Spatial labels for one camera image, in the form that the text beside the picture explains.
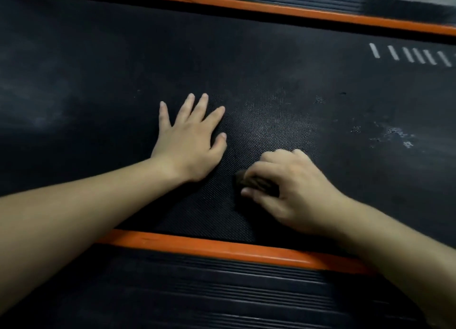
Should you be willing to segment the person's right hand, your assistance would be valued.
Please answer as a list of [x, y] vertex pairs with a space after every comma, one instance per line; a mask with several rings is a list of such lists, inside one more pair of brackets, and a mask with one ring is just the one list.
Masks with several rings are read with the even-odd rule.
[[263, 153], [245, 176], [259, 176], [278, 185], [285, 218], [277, 221], [300, 233], [333, 236], [338, 226], [352, 218], [352, 200], [298, 149]]

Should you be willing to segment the person's left hand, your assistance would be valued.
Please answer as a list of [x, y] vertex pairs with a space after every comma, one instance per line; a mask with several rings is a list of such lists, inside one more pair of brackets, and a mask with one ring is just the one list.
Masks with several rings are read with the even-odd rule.
[[197, 103], [194, 94], [187, 96], [172, 128], [158, 135], [151, 153], [151, 159], [183, 182], [204, 179], [220, 163], [212, 162], [208, 152], [214, 144], [212, 136], [224, 116], [225, 107], [217, 107], [200, 123], [189, 123], [189, 116]]

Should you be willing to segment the dark brown cleaning cloth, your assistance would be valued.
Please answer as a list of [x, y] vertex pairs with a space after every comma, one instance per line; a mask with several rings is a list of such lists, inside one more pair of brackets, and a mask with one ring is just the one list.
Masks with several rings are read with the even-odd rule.
[[259, 176], [245, 176], [246, 170], [242, 169], [234, 174], [235, 188], [242, 190], [243, 188], [252, 188], [261, 191], [272, 197], [279, 197], [280, 189], [278, 185], [270, 180]]

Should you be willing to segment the person's right forearm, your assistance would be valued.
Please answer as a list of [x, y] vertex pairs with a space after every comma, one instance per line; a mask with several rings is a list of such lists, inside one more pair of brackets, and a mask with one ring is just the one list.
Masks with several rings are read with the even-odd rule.
[[456, 329], [456, 249], [344, 195], [331, 233], [412, 300], [428, 322]]

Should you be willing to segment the person's left forearm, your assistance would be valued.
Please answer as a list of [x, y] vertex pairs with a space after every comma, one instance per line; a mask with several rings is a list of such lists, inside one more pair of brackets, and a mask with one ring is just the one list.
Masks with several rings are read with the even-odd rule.
[[160, 157], [0, 198], [0, 315], [112, 228], [189, 179], [185, 167]]

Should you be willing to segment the orange treadmill trim strip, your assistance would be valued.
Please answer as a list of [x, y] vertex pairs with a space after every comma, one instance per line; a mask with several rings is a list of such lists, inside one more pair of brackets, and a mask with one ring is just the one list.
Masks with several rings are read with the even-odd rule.
[[373, 270], [354, 258], [133, 230], [113, 229], [104, 237], [98, 239], [96, 243], [131, 249], [270, 264], [281, 267], [327, 270], [360, 275], [375, 274]]
[[307, 19], [333, 21], [361, 26], [373, 26], [408, 32], [419, 32], [456, 38], [456, 26], [437, 25], [415, 21], [397, 20], [376, 16], [354, 15], [332, 11], [313, 10], [270, 3], [257, 3], [243, 0], [167, 0], [179, 3], [207, 5], [235, 10], [245, 10], [273, 15], [286, 15]]

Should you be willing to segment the black treadmill belt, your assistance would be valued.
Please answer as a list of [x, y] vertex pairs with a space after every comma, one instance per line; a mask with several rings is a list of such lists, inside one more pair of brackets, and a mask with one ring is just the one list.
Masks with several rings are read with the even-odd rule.
[[233, 175], [301, 149], [341, 192], [456, 247], [456, 42], [157, 0], [0, 0], [0, 196], [150, 157], [158, 109], [224, 106], [202, 182], [118, 228], [339, 254]]

